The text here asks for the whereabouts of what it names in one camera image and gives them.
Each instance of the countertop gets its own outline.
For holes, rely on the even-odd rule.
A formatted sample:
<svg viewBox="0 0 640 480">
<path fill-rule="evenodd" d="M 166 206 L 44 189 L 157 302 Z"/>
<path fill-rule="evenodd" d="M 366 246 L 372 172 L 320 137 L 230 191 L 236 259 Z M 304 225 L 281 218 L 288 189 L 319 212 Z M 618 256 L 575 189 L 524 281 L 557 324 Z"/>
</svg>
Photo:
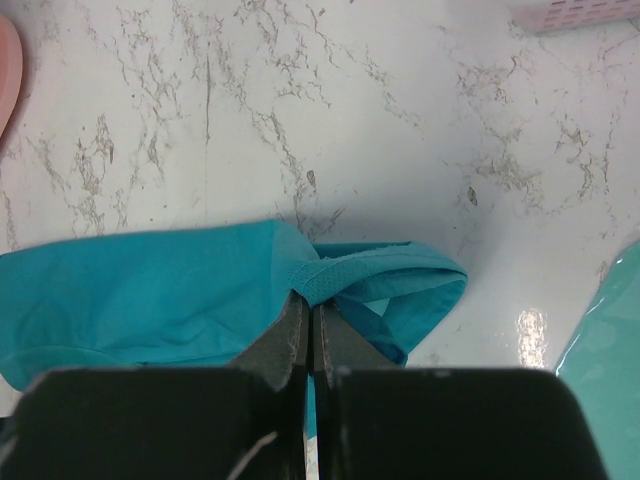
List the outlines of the countertop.
<svg viewBox="0 0 640 480">
<path fill-rule="evenodd" d="M 413 364 L 551 369 L 640 221 L 638 21 L 536 36 L 488 0 L 0 13 L 27 54 L 0 252 L 273 217 L 422 241 L 470 284 Z"/>
</svg>

